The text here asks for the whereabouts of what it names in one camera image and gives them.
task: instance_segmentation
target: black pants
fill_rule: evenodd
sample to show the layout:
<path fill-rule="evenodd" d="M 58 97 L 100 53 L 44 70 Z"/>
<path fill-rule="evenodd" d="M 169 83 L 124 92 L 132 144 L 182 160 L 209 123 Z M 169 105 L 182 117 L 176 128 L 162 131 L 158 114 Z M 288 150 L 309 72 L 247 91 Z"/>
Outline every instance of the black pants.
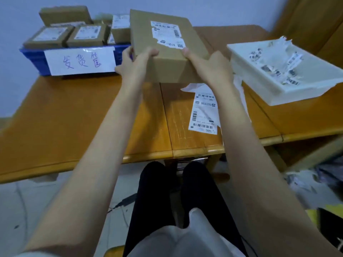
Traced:
<path fill-rule="evenodd" d="M 152 232 L 166 225 L 175 225 L 169 193 L 176 179 L 176 174 L 159 162 L 146 165 L 139 180 L 123 257 Z M 181 202 L 185 210 L 185 228 L 189 225 L 188 212 L 197 207 L 217 233 L 247 256 L 230 211 L 203 164 L 192 162 L 184 169 Z"/>

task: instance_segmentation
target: forearm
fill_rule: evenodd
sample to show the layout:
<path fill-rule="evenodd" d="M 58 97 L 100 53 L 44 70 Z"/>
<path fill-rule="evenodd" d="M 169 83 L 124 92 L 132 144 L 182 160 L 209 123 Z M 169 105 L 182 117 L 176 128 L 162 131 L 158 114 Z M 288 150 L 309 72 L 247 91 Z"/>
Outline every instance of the forearm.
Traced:
<path fill-rule="evenodd" d="M 319 255 L 324 253 L 322 250 L 335 253 L 282 180 L 233 88 L 228 84 L 214 93 L 233 186 L 261 253 L 265 256 Z"/>
<path fill-rule="evenodd" d="M 121 89 L 72 176 L 49 207 L 26 251 L 94 254 L 140 103 L 140 90 Z"/>

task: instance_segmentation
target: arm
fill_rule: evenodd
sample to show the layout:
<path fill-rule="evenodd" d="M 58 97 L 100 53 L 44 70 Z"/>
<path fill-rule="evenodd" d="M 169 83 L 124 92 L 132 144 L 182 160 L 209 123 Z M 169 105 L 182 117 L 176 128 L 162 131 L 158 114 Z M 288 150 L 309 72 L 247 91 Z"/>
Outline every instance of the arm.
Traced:
<path fill-rule="evenodd" d="M 230 62 L 220 52 L 206 61 L 183 50 L 217 102 L 225 153 L 243 215 L 263 256 L 338 256 L 311 223 L 261 145 L 233 85 Z"/>
<path fill-rule="evenodd" d="M 70 179 L 41 219 L 25 251 L 93 256 L 104 226 L 131 129 L 141 102 L 146 63 L 155 49 L 130 59 L 123 51 L 122 86 Z"/>

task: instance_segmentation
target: hand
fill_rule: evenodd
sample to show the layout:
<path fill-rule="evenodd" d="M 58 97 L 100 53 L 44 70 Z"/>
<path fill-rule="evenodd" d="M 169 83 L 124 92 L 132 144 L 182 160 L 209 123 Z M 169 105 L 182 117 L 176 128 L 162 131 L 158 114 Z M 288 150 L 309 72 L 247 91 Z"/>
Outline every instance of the hand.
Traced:
<path fill-rule="evenodd" d="M 146 64 L 150 57 L 158 54 L 158 50 L 148 47 L 135 61 L 130 58 L 132 51 L 130 46 L 122 52 L 122 63 L 116 66 L 115 71 L 122 76 L 122 87 L 140 88 L 145 79 Z"/>
<path fill-rule="evenodd" d="M 222 85 L 233 83 L 234 76 L 231 63 L 220 51 L 214 52 L 209 60 L 198 57 L 189 48 L 184 48 L 182 53 L 192 62 L 198 75 L 211 88 L 216 89 Z"/>

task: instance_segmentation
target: blue plastic crate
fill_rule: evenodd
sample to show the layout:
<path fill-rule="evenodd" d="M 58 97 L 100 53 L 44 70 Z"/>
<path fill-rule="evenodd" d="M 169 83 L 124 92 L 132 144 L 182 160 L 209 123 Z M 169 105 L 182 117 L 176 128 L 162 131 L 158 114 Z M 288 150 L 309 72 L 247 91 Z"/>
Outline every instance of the blue plastic crate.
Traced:
<path fill-rule="evenodd" d="M 122 62 L 121 53 L 124 49 L 129 47 L 131 44 L 122 44 L 122 45 L 111 45 L 114 46 L 116 49 L 113 51 L 114 59 L 116 60 L 116 65 L 120 65 Z M 48 66 L 48 62 L 46 61 L 44 50 L 30 50 L 30 49 L 19 49 L 21 53 L 24 54 L 29 60 L 31 60 L 32 64 L 38 69 L 41 76 L 50 76 L 50 69 Z"/>

